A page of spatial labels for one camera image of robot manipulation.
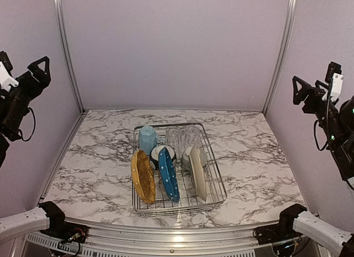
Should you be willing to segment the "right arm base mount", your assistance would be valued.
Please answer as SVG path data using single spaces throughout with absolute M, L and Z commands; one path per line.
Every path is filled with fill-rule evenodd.
M 299 239 L 301 236 L 301 233 L 293 230 L 283 234 L 279 231 L 277 224 L 257 227 L 253 230 L 253 237 L 257 239 L 259 245 L 276 243 L 288 239 Z

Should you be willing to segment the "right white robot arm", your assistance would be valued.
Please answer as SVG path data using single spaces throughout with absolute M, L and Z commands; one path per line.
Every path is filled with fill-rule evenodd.
M 342 82 L 343 75 L 333 73 L 319 88 L 294 76 L 293 103 L 303 102 L 303 111 L 316 115 L 341 177 L 349 183 L 353 179 L 353 100 L 347 100 L 340 109 L 336 108 Z M 274 235 L 279 239 L 286 239 L 297 232 L 314 240 L 334 256 L 353 256 L 353 233 L 317 218 L 300 204 L 283 210 L 274 229 Z

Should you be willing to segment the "blue polka dot plate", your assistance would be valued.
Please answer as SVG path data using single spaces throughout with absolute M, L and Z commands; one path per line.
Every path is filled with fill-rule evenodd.
M 160 176 L 168 198 L 172 202 L 179 202 L 180 195 L 175 168 L 170 153 L 166 147 L 163 147 L 158 153 L 158 164 Z

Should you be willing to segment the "beige ceramic plate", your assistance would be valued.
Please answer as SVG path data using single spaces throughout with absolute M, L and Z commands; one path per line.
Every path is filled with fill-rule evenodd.
M 191 148 L 191 151 L 189 153 L 189 160 L 193 173 L 196 194 L 205 202 L 207 201 L 207 191 L 204 177 L 204 169 L 201 165 L 200 153 L 195 145 L 193 145 Z

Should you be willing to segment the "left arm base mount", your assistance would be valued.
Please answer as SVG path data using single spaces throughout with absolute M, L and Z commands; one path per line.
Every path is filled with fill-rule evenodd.
M 89 228 L 86 225 L 64 222 L 60 227 L 48 228 L 46 230 L 41 230 L 40 232 L 50 237 L 61 239 L 64 243 L 74 241 L 83 244 L 86 241 L 88 230 Z M 69 240 L 76 234 L 79 234 L 80 236 L 76 239 Z

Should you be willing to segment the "yellow polka dot plate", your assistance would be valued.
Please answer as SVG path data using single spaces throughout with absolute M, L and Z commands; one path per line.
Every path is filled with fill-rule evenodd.
M 131 159 L 132 181 L 138 197 L 146 204 L 155 202 L 155 181 L 149 158 L 138 149 Z

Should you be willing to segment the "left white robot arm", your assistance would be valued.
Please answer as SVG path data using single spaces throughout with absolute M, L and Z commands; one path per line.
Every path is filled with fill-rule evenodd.
M 6 158 L 9 143 L 25 139 L 20 129 L 23 118 L 34 114 L 29 104 L 51 82 L 50 59 L 44 56 L 28 65 L 27 71 L 12 77 L 13 65 L 6 52 L 1 51 L 1 163 Z M 49 230 L 64 238 L 70 232 L 64 212 L 53 202 L 39 203 L 26 212 L 1 219 L 1 243 L 31 232 Z

